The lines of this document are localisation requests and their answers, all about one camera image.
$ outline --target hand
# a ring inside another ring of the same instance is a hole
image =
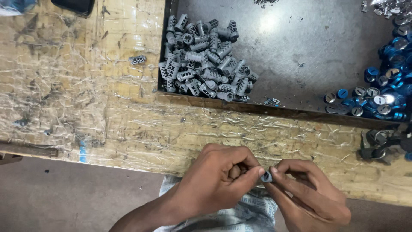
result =
[[[290,232],[331,232],[349,224],[346,196],[314,162],[283,159],[269,171],[273,181],[263,185],[278,204]]]
[[[171,201],[178,207],[175,223],[233,208],[264,172],[245,146],[207,144],[182,181],[170,190]]]

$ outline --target wooden workbench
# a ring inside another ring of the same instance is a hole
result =
[[[41,0],[2,17],[0,140],[50,145],[61,150],[53,159],[174,175],[207,143],[246,145],[265,167],[313,159],[350,198],[412,206],[412,164],[359,160],[362,128],[352,123],[153,92],[163,12],[163,0],[97,0],[85,19]],[[127,61],[141,54],[145,64]],[[27,126],[12,124],[21,118]]]

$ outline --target floor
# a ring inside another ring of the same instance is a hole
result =
[[[157,197],[163,175],[24,157],[0,166],[0,231],[102,232]],[[412,208],[348,200],[341,232],[410,231]],[[280,232],[287,231],[276,213]]]

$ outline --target pile of lock cylinders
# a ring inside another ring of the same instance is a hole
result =
[[[232,56],[232,43],[239,37],[236,22],[219,26],[213,19],[189,23],[187,14],[179,21],[169,17],[166,29],[165,62],[159,63],[167,92],[247,102],[259,76],[246,60]]]
[[[378,50],[382,64],[380,69],[369,67],[364,72],[370,88],[356,87],[351,94],[346,89],[328,93],[326,111],[332,114],[348,114],[391,121],[405,121],[407,98],[412,97],[412,31],[409,18],[396,17],[396,37]]]

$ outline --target fingernail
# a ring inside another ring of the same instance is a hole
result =
[[[275,167],[270,167],[270,171],[273,172],[273,173],[278,172],[278,170]]]
[[[259,169],[259,176],[262,176],[265,173],[265,169],[260,167]]]

